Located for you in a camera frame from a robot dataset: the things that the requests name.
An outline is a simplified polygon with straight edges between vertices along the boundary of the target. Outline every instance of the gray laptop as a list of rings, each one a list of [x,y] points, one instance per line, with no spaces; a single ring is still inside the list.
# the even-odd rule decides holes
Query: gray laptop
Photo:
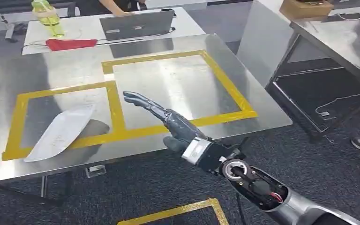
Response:
[[[168,33],[174,11],[101,18],[108,41]]]

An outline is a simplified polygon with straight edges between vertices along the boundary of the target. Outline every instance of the red pouch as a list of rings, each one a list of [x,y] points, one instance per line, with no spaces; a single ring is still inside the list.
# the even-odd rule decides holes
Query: red pouch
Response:
[[[93,40],[57,40],[57,39],[49,39],[49,40],[46,41],[46,45],[52,51],[93,47],[93,46],[96,45],[96,43],[97,43],[96,39],[93,39]]]

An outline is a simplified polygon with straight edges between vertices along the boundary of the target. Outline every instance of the metal table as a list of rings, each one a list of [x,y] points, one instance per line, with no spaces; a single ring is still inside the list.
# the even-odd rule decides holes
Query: metal table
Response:
[[[352,15],[332,15],[324,20],[321,20],[320,18],[296,20],[292,21],[290,26],[295,30],[295,34],[292,37],[288,50],[276,69],[268,88],[276,89],[278,95],[289,103],[291,111],[297,112],[307,119],[315,131],[318,132],[318,135],[309,133],[312,140],[319,140],[339,124],[357,113],[360,110],[360,106],[338,119],[331,126],[321,129],[317,126],[316,122],[298,106],[298,103],[294,102],[278,85],[278,80],[285,76],[345,68],[360,82],[360,13]],[[286,74],[284,68],[297,44],[303,38],[332,58],[340,66],[317,68]]]
[[[214,139],[292,123],[216,35],[0,59],[0,184],[165,149],[167,130],[148,111],[125,103],[123,90],[206,125],[201,130]],[[247,102],[239,106],[240,99]],[[96,110],[82,138],[53,158],[23,162],[58,113],[85,103]]]

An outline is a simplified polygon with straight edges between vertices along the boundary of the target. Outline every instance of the robotic arm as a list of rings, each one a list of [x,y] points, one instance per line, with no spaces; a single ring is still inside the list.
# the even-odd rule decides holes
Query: robotic arm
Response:
[[[355,218],[308,200],[249,165],[239,149],[214,142],[174,110],[164,109],[135,92],[125,91],[123,95],[126,102],[145,108],[163,122],[172,134],[164,138],[166,147],[202,170],[223,176],[240,195],[280,225],[360,225]]]

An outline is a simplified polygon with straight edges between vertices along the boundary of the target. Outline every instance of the white oval plate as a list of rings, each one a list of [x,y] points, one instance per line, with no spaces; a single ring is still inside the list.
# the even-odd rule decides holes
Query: white oval plate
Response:
[[[64,151],[88,124],[94,108],[94,105],[82,105],[57,115],[24,162],[48,159]]]

